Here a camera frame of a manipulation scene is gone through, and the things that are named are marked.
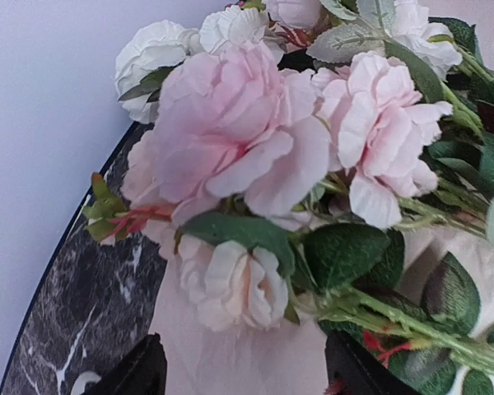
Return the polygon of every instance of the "flower bouquet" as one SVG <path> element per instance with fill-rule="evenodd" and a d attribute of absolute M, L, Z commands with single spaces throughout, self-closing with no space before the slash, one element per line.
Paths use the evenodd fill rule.
<path fill-rule="evenodd" d="M 494 393 L 494 325 L 469 336 L 482 303 L 462 263 L 446 254 L 417 303 L 397 288 L 413 232 L 494 246 L 494 71 L 474 26 L 417 0 L 252 0 L 141 29 L 115 79 L 153 125 L 122 197 L 93 175 L 95 240 L 157 242 L 212 331 L 314 321 L 422 394 L 460 367 L 463 393 Z"/>

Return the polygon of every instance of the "white wall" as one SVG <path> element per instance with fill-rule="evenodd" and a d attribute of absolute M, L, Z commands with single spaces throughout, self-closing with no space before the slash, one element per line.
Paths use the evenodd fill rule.
<path fill-rule="evenodd" d="M 92 171 L 130 125 L 114 60 L 139 27 L 226 0 L 0 0 L 0 380 Z"/>

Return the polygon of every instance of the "black marble surface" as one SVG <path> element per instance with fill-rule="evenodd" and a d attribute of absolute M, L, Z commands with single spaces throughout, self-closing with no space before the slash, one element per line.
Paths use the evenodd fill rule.
<path fill-rule="evenodd" d="M 113 191 L 146 128 L 130 128 L 106 164 Z M 0 394 L 69 395 L 79 376 L 106 374 L 147 334 L 165 271 L 157 245 L 135 235 L 100 246 L 82 216 L 73 221 L 27 312 Z"/>

